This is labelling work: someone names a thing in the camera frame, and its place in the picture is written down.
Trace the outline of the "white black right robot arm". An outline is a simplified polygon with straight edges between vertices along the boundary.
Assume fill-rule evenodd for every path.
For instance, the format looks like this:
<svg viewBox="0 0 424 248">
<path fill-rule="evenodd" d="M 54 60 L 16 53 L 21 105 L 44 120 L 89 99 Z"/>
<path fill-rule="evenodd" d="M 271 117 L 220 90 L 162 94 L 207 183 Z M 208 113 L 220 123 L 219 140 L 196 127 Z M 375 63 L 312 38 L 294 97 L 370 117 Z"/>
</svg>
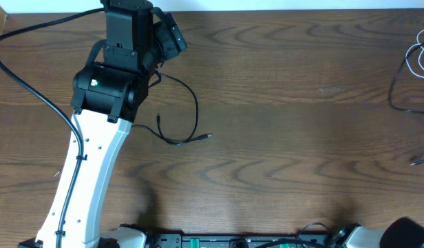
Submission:
<svg viewBox="0 0 424 248">
<path fill-rule="evenodd" d="M 385 231 L 351 224 L 335 232 L 328 242 L 340 248 L 424 248 L 424 227 L 402 217 Z"/>
</svg>

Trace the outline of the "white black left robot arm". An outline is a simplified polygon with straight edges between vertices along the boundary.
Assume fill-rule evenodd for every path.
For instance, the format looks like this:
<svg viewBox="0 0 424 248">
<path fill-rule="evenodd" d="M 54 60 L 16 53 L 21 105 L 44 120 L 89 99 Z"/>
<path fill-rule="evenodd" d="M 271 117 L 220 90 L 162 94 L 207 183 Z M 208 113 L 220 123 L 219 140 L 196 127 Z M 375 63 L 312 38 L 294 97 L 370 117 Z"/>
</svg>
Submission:
<svg viewBox="0 0 424 248">
<path fill-rule="evenodd" d="M 152 246 L 133 225 L 100 233 L 116 157 L 158 64 L 187 47 L 169 13 L 149 1 L 104 1 L 107 36 L 94 44 L 73 81 L 73 132 L 59 185 L 42 228 L 22 247 Z"/>
</svg>

